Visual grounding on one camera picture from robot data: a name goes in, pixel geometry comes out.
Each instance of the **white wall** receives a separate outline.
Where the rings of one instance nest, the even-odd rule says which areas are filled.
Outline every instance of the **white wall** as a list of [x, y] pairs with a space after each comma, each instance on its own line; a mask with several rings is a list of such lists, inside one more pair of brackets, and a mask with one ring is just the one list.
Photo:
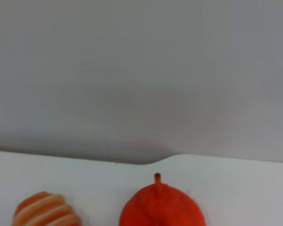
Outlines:
[[0, 0], [0, 149], [283, 161], [283, 0]]

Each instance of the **white surface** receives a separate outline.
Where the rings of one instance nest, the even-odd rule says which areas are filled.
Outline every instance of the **white surface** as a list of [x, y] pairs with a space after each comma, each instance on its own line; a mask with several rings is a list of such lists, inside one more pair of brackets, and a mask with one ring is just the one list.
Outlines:
[[200, 205], [207, 226], [283, 226], [283, 163], [177, 155], [126, 165], [1, 152], [0, 226], [43, 189], [68, 196], [92, 226], [117, 226], [122, 207], [156, 172]]
[[283, 0], [0, 0], [0, 148], [283, 161]]

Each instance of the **orange fruit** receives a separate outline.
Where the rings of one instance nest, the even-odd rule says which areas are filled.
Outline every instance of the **orange fruit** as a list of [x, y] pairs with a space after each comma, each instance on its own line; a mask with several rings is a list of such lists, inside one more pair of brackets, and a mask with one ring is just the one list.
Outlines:
[[81, 226], [80, 218], [62, 195], [40, 192], [21, 202], [12, 226]]
[[139, 190], [124, 206], [119, 226], [206, 226], [203, 214], [189, 196], [161, 183]]

